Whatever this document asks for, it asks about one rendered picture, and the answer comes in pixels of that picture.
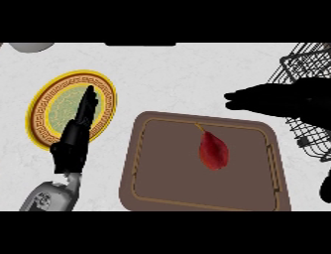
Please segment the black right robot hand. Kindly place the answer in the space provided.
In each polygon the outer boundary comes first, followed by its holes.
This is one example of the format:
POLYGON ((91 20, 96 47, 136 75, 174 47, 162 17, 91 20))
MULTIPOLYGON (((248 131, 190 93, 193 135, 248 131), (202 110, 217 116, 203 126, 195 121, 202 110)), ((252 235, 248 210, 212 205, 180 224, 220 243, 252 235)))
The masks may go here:
MULTIPOLYGON (((292 84, 264 83, 226 93, 230 110, 299 119, 331 131, 331 78, 301 77, 292 84)), ((331 170, 319 196, 331 203, 331 170)))

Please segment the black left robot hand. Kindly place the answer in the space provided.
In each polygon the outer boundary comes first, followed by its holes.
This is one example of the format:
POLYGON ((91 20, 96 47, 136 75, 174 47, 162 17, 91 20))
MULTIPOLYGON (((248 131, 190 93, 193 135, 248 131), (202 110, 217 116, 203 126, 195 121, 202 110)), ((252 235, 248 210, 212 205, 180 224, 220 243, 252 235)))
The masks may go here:
POLYGON ((82 171, 87 155, 88 129, 96 105, 96 93, 90 85, 82 94, 76 116, 66 124, 60 141, 50 147, 56 174, 79 173, 82 171))

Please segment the red pear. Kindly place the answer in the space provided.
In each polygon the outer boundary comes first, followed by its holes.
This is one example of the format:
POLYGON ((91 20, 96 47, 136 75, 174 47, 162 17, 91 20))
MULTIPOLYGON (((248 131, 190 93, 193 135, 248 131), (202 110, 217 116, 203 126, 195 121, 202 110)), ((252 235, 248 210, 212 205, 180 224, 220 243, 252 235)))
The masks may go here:
POLYGON ((220 170, 229 163, 230 151, 221 139, 208 132, 199 124, 196 127, 202 131, 200 144, 199 144, 199 159, 205 167, 211 171, 220 170))

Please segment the brown tray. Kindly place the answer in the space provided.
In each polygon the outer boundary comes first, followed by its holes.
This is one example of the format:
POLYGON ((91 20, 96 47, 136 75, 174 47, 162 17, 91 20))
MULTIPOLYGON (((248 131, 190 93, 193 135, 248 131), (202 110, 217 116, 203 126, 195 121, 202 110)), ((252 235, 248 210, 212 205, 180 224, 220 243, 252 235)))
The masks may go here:
POLYGON ((118 188, 130 210, 289 211, 276 137, 261 122, 146 111, 133 122, 118 188), (212 171, 199 159, 202 133, 229 147, 212 171))

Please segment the yellow patterned plate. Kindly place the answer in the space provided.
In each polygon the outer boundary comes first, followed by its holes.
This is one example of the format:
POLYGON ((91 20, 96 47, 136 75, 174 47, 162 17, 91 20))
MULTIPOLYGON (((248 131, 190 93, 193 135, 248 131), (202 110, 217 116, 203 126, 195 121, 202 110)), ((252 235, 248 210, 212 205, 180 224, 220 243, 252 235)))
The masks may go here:
POLYGON ((25 115, 25 130, 34 144, 44 150, 60 140, 66 124, 75 118, 82 94, 93 86, 94 108, 88 139, 105 130, 116 107, 115 87, 107 77, 94 70, 69 71, 53 78, 37 92, 25 115))

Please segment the grey round bowl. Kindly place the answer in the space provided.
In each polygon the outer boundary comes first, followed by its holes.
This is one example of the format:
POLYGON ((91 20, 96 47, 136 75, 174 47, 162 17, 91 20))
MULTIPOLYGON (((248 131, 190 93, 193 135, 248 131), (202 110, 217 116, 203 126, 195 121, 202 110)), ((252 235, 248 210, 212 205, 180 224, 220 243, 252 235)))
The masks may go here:
POLYGON ((51 45, 53 43, 10 43, 11 48, 26 54, 45 50, 51 45))

